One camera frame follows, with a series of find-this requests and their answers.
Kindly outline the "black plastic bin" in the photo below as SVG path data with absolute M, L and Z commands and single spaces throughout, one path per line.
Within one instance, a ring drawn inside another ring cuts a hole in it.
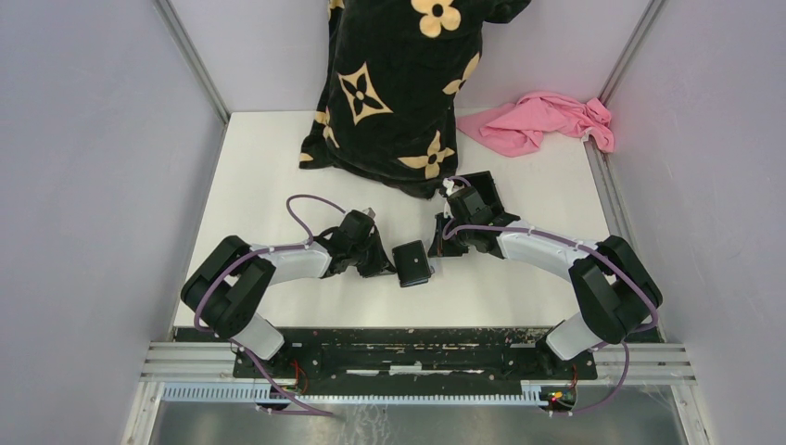
M 461 180 L 466 187 L 447 197 L 451 214 L 459 219 L 493 219 L 504 213 L 504 207 L 490 171 L 450 177 Z

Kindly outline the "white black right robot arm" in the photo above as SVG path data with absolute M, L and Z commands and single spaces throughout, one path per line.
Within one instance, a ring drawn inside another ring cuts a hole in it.
M 594 242 L 540 229 L 504 211 L 496 197 L 483 198 L 462 177 L 444 180 L 441 193 L 444 246 L 526 263 L 571 285 L 578 311 L 539 341 L 535 364 L 542 375 L 558 378 L 580 353 L 657 326 L 662 294 L 624 238 Z

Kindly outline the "black leather card holder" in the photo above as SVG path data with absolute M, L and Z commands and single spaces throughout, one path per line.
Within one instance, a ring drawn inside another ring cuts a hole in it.
M 392 256 L 400 287 L 419 286 L 430 280 L 433 269 L 421 240 L 394 247 Z

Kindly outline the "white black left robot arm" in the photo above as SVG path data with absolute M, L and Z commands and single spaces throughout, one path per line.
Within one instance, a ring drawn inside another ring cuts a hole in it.
M 196 326 L 256 356 L 266 375 L 284 375 L 292 362 L 284 335 L 258 314 L 270 286 L 324 279 L 354 268 L 362 278 L 394 274 L 370 210 L 351 210 L 337 226 L 300 244 L 262 246 L 228 235 L 185 281 L 180 300 Z

